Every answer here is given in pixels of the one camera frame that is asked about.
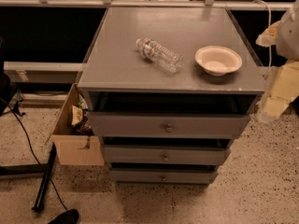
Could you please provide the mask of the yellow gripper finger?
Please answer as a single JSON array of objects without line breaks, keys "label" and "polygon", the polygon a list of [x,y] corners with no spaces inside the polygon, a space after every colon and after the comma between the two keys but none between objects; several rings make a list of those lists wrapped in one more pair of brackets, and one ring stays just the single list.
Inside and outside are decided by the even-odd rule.
[{"label": "yellow gripper finger", "polygon": [[260,35],[258,35],[255,43],[261,47],[266,47],[266,48],[275,45],[278,37],[279,26],[280,26],[280,21],[276,21],[272,23]]},{"label": "yellow gripper finger", "polygon": [[298,96],[299,62],[287,61],[281,67],[272,67],[259,103],[258,120],[262,123],[278,120]]}]

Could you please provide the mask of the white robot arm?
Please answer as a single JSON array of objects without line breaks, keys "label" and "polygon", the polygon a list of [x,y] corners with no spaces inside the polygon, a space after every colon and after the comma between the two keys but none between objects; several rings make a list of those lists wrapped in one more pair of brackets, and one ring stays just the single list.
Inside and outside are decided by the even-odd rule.
[{"label": "white robot arm", "polygon": [[279,119],[299,97],[299,0],[269,25],[256,39],[256,44],[271,49],[276,47],[285,62],[279,68],[268,68],[266,90],[258,110],[258,120],[263,123]]}]

